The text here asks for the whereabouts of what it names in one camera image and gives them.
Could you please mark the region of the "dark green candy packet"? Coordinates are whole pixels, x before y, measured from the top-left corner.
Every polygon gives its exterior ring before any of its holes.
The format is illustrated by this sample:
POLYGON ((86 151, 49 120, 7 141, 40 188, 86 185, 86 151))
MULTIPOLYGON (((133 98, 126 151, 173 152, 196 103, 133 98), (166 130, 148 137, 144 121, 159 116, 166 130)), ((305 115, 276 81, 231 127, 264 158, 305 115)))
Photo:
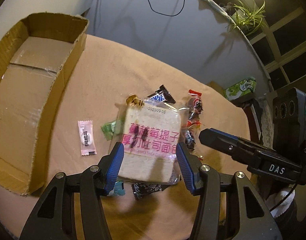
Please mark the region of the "dark green candy packet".
POLYGON ((120 120, 107 122, 101 126, 101 131, 107 141, 113 139, 115 135, 119 135, 123 131, 123 123, 120 120))

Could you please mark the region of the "light blue jelly cup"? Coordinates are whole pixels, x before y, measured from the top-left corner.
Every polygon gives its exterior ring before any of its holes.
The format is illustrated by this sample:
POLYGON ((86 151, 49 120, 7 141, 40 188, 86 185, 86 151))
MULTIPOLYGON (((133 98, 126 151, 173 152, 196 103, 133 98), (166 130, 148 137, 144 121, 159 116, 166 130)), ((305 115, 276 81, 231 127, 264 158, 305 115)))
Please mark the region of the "light blue jelly cup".
POLYGON ((124 189, 124 181, 116 181, 114 184, 113 189, 109 192, 108 196, 116 197, 116 196, 124 196, 125 189, 124 189))

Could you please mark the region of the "green potted plant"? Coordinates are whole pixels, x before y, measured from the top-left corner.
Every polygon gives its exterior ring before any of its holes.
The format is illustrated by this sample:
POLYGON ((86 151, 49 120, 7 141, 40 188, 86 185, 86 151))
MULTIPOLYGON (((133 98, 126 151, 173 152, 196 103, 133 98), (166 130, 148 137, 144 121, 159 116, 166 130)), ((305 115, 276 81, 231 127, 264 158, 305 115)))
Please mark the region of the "green potted plant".
POLYGON ((233 23, 228 26, 228 30, 239 29, 245 36, 250 36, 258 29, 267 27, 264 15, 265 6, 265 2, 260 7, 255 4, 252 8, 240 0, 237 0, 237 3, 229 2, 226 8, 234 13, 231 15, 233 23))

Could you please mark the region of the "packaged toast bread slice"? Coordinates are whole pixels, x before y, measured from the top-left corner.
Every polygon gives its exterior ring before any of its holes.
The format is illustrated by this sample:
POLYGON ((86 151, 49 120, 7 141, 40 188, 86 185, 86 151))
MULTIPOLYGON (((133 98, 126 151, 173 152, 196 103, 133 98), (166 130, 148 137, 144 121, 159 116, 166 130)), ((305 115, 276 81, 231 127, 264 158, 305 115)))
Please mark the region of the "packaged toast bread slice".
POLYGON ((123 131, 115 135, 124 145, 118 176, 126 181, 175 184, 179 176, 176 146, 188 113, 182 103, 128 97, 118 115, 123 131))

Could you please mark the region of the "brown cardboard box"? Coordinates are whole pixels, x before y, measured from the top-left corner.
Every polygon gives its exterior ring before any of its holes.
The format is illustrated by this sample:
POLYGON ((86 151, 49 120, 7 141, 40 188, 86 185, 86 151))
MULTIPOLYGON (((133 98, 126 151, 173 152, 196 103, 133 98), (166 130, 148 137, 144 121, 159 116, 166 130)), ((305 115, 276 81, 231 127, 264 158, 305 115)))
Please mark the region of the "brown cardboard box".
POLYGON ((33 13, 0 40, 0 185, 8 191, 27 195, 44 184, 54 118, 88 25, 81 16, 33 13))

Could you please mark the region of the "green tissue box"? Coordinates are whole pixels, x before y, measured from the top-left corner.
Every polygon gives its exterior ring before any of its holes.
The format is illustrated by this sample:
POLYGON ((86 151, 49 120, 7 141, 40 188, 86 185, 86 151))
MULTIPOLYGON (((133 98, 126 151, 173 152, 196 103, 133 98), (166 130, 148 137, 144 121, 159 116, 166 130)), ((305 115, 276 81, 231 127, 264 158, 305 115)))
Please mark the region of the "green tissue box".
POLYGON ((224 89, 224 96, 227 100, 233 101, 242 96, 254 93, 256 89, 257 81, 254 77, 248 77, 236 84, 224 89))

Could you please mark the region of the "Snickers bar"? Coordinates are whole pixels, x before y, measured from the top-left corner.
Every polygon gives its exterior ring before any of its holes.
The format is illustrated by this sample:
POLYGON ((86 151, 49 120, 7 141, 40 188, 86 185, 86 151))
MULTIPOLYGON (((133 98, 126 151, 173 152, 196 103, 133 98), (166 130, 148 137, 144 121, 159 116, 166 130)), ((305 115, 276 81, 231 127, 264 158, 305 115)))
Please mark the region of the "Snickers bar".
POLYGON ((147 96, 147 98, 159 102, 176 103, 175 99, 164 85, 160 85, 159 89, 147 96))

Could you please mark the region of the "pink white candy packet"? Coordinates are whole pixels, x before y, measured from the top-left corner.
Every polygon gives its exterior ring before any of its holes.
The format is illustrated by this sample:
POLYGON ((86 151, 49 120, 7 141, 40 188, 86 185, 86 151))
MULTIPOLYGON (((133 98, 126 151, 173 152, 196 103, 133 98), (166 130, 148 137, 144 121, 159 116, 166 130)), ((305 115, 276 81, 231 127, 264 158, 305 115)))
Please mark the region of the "pink white candy packet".
POLYGON ((96 155, 97 150, 94 144, 93 121, 92 120, 78 121, 78 129, 80 136, 81 155, 82 156, 96 155))

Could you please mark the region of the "black patterned snack packet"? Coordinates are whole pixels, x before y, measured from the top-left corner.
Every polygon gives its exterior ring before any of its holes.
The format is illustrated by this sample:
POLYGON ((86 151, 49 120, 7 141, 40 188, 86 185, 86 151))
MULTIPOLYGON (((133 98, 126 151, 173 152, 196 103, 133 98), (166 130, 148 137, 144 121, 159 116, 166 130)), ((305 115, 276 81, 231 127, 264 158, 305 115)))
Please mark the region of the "black patterned snack packet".
POLYGON ((162 185, 160 184, 134 183, 131 187, 135 200, 140 200, 147 195, 162 191, 162 185))

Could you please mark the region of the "clear bag red dates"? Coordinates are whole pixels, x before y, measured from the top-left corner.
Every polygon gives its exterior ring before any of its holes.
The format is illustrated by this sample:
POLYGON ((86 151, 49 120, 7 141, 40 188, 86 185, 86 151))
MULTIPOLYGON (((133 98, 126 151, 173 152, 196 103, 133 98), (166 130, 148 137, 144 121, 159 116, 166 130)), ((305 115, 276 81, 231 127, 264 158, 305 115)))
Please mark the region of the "clear bag red dates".
POLYGON ((188 101, 189 120, 197 120, 203 111, 203 103, 201 100, 202 93, 190 89, 188 94, 190 95, 188 101))

